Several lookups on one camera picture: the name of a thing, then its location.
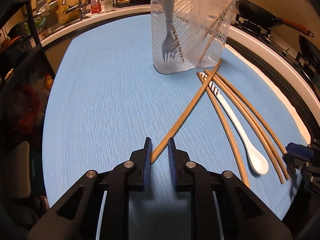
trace wooden chopstick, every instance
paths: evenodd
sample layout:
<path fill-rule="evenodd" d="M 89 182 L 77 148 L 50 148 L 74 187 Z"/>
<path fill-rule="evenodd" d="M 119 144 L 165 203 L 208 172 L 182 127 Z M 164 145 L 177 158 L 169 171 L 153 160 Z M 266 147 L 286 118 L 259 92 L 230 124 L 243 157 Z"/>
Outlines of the wooden chopstick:
<path fill-rule="evenodd" d="M 210 80 L 215 75 L 221 62 L 222 62 L 222 59 L 217 63 L 217 65 L 214 67 L 214 69 L 210 72 L 210 78 L 208 78 L 208 80 L 200 87 L 198 92 L 195 94 L 193 99 L 190 101 L 189 105 L 186 107 L 186 109 L 183 111 L 181 116 L 178 118 L 178 120 L 172 126 L 170 131 L 167 133 L 167 135 L 162 139 L 162 141 L 159 143 L 159 145 L 153 151 L 153 153 L 151 154 L 151 163 L 154 163 L 154 161 L 158 158 L 158 156 L 162 153 L 164 148 L 167 146 L 169 138 L 173 137 L 176 134 L 176 132 L 179 130 L 180 126 L 186 120 L 186 118 L 188 117 L 188 115 L 190 114 L 190 112 L 195 107 L 196 103 L 198 102 L 199 98 L 201 97 L 201 95 L 205 91 L 206 87 L 210 83 Z"/>
<path fill-rule="evenodd" d="M 227 4 L 226 4 L 226 9 L 228 9 L 228 6 L 230 5 L 230 3 L 232 2 L 233 0 L 228 0 Z M 210 32 L 210 30 L 217 24 L 217 21 L 218 21 L 218 18 L 217 17 L 214 21 L 212 21 L 210 27 L 206 30 L 206 32 L 204 33 L 204 37 L 203 39 L 206 38 L 206 36 L 208 35 L 208 33 Z"/>
<path fill-rule="evenodd" d="M 266 150 L 272 164 L 273 167 L 276 170 L 276 173 L 280 179 L 281 184 L 284 184 L 284 179 L 282 177 L 281 171 L 279 169 L 277 160 L 275 158 L 275 156 L 273 155 L 273 152 L 270 149 L 269 144 L 267 143 L 266 139 L 263 137 L 262 133 L 260 132 L 260 130 L 258 129 L 258 127 L 256 126 L 256 124 L 254 123 L 254 121 L 252 120 L 252 118 L 250 117 L 250 115 L 245 111 L 245 109 L 241 106 L 241 104 L 236 100 L 236 98 L 223 86 L 223 84 L 221 84 L 221 82 L 219 82 L 219 80 L 217 79 L 213 79 L 213 81 L 220 87 L 220 89 L 227 95 L 227 97 L 232 101 L 232 103 L 238 108 L 238 110 L 241 112 L 241 114 L 244 116 L 244 118 L 247 120 L 247 122 L 249 123 L 249 125 L 251 126 L 251 128 L 253 129 L 253 131 L 255 132 L 255 134 L 257 135 L 257 137 L 259 138 L 261 144 L 263 145 L 264 149 Z"/>
<path fill-rule="evenodd" d="M 197 72 L 197 75 L 198 75 L 200 81 L 202 82 L 202 84 L 204 84 L 206 79 L 203 79 L 203 77 L 201 76 L 201 74 L 199 72 Z M 228 137 L 228 140 L 229 140 L 233 155 L 235 156 L 235 159 L 236 159 L 236 163 L 237 163 L 237 166 L 238 166 L 238 169 L 239 169 L 241 180 L 247 187 L 250 187 L 249 179 L 248 179 L 247 173 L 245 171 L 245 167 L 244 167 L 244 164 L 243 164 L 243 161 L 242 161 L 242 158 L 241 158 L 241 154 L 240 154 L 238 145 L 236 143 L 236 140 L 235 140 L 235 138 L 234 138 L 234 136 L 232 134 L 231 128 L 229 126 L 229 123 L 228 123 L 226 117 L 224 116 L 224 114 L 222 112 L 222 109 L 221 109 L 219 103 L 217 102 L 217 99 L 214 97 L 214 95 L 213 95 L 212 91 L 210 90 L 210 88 L 207 86 L 207 88 L 205 90 L 206 90 L 206 92 L 207 92 L 207 94 L 208 94 L 208 96 L 209 96 L 209 98 L 211 100 L 211 103 L 212 103 L 214 109 L 216 110 L 216 112 L 218 114 L 218 117 L 219 117 L 219 119 L 220 119 L 220 121 L 222 123 L 222 126 L 223 126 L 223 128 L 224 128 L 224 130 L 226 132 L 226 135 Z"/>
<path fill-rule="evenodd" d="M 284 146 L 280 142 L 277 135 L 274 133 L 274 131 L 271 129 L 271 127 L 267 124 L 267 122 L 263 119 L 263 117 L 258 113 L 258 111 L 251 105 L 251 103 L 239 92 L 238 89 L 236 89 L 223 75 L 220 73 L 216 74 L 217 77 L 221 79 L 241 100 L 242 102 L 250 109 L 250 111 L 257 117 L 259 122 L 263 125 L 263 127 L 267 130 L 267 132 L 270 134 L 272 139 L 275 141 L 276 145 L 280 149 L 282 155 L 287 154 L 287 151 L 285 150 Z M 296 169 L 290 165 L 290 169 L 293 173 L 296 172 Z"/>
<path fill-rule="evenodd" d="M 254 118 L 253 114 L 245 107 L 244 103 L 236 97 L 236 95 L 232 92 L 232 90 L 230 88 L 228 88 L 219 78 L 214 79 L 215 82 L 217 82 L 217 84 L 220 84 L 222 87 L 224 87 L 224 89 L 226 89 L 235 100 L 238 101 L 238 103 L 241 105 L 242 109 L 248 114 L 248 116 L 251 118 L 251 120 L 253 121 L 254 125 L 257 127 L 257 129 L 259 130 L 260 134 L 263 136 L 263 138 L 265 139 L 266 143 L 268 144 L 273 156 L 276 158 L 276 161 L 278 162 L 282 173 L 284 174 L 285 178 L 287 180 L 290 179 L 289 173 L 287 172 L 287 168 L 284 166 L 283 161 L 281 160 L 276 148 L 274 147 L 273 143 L 271 142 L 270 138 L 268 137 L 268 135 L 266 134 L 266 132 L 262 129 L 261 125 L 257 122 L 257 120 Z"/>
<path fill-rule="evenodd" d="M 220 13 L 219 17 L 217 17 L 214 21 L 212 21 L 210 27 L 209 27 L 209 28 L 207 29 L 207 31 L 204 33 L 203 39 L 208 35 L 208 33 L 210 32 L 210 30 L 211 30 L 215 25 L 218 24 L 218 18 L 222 17 L 222 14 L 224 13 L 225 10 L 228 10 L 228 6 L 230 5 L 231 1 L 232 1 L 232 0 L 229 0 L 229 1 L 227 2 L 226 8 Z M 210 36 L 210 38 L 209 38 L 209 41 L 208 41 L 207 45 L 205 46 L 205 48 L 204 48 L 204 50 L 203 50 L 203 52 L 202 52 L 202 54 L 201 54 L 201 56 L 200 56 L 200 58 L 199 58 L 198 63 L 200 63 L 200 62 L 202 61 L 204 55 L 206 54 L 207 50 L 209 49 L 210 44 L 211 44 L 211 42 L 213 41 L 216 32 L 218 31 L 218 28 L 219 28 L 219 27 L 217 26 L 217 27 L 215 28 L 215 30 L 212 32 L 212 34 L 211 34 L 211 36 Z"/>

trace black wok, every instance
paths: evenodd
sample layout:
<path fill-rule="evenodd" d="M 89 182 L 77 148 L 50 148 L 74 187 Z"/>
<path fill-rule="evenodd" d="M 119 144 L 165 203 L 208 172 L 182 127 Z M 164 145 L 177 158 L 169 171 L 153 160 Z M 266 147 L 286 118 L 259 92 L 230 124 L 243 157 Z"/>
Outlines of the black wok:
<path fill-rule="evenodd" d="M 313 33 L 308 28 L 290 20 L 278 18 L 272 13 L 248 0 L 239 0 L 237 2 L 237 9 L 244 18 L 256 25 L 260 25 L 261 27 L 271 28 L 284 24 L 303 33 L 306 36 L 311 36 L 312 38 L 314 37 Z"/>
<path fill-rule="evenodd" d="M 320 71 L 320 50 L 307 38 L 299 35 L 301 54 L 317 70 Z"/>

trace clear plastic container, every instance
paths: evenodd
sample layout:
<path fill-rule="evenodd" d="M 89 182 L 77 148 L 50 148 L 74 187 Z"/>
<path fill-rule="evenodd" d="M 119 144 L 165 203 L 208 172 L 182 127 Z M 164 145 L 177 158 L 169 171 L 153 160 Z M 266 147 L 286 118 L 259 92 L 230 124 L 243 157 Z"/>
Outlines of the clear plastic container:
<path fill-rule="evenodd" d="M 168 74 L 216 65 L 228 36 L 235 4 L 236 0 L 174 0 L 171 31 L 175 40 L 174 57 L 164 60 L 162 51 L 167 25 L 163 0 L 151 0 L 152 53 L 156 70 Z M 210 47 L 200 61 L 210 38 Z"/>

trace faucet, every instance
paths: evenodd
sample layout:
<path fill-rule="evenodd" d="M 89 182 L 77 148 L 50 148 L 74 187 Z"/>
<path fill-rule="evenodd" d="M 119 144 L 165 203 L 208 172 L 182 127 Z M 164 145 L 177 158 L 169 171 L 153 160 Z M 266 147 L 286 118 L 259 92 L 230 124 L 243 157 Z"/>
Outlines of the faucet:
<path fill-rule="evenodd" d="M 66 4 L 66 0 L 62 0 L 61 4 L 65 5 Z M 76 6 L 73 6 L 73 7 L 69 8 L 66 11 L 66 14 L 68 14 L 68 13 L 70 13 L 72 11 L 75 11 L 75 10 L 79 10 L 80 21 L 82 21 L 83 18 L 85 17 L 85 14 L 90 12 L 90 9 L 89 10 L 84 10 L 83 6 L 84 6 L 84 4 L 82 3 L 82 0 L 79 0 L 79 5 L 76 5 Z"/>

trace metal fork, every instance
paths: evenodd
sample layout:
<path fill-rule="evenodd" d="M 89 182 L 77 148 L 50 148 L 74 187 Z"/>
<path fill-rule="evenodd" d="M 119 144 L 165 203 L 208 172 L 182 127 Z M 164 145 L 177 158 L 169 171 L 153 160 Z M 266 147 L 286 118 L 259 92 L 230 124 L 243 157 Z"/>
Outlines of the metal fork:
<path fill-rule="evenodd" d="M 176 46 L 175 46 L 175 39 L 172 36 L 172 32 L 173 32 L 173 22 L 171 21 L 167 21 L 165 22 L 166 26 L 167 26 L 167 36 L 164 39 L 163 43 L 162 43 L 162 57 L 164 62 L 168 62 L 170 60 L 173 60 L 176 52 Z"/>
<path fill-rule="evenodd" d="M 162 57 L 164 62 L 173 60 L 175 56 L 175 39 L 172 36 L 174 30 L 172 16 L 173 16 L 174 0 L 163 0 L 162 8 L 165 15 L 165 24 L 167 27 L 167 36 L 162 43 Z"/>

